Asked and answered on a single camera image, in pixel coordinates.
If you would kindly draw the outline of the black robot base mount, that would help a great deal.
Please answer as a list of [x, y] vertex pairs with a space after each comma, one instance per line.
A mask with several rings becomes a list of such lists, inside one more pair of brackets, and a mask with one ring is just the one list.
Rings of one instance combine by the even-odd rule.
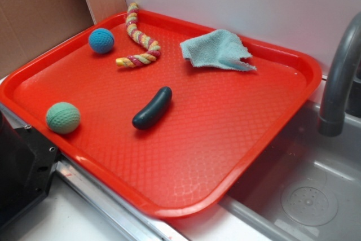
[[45, 199], [60, 152], [35, 128], [13, 128], [1, 114], [1, 229]]

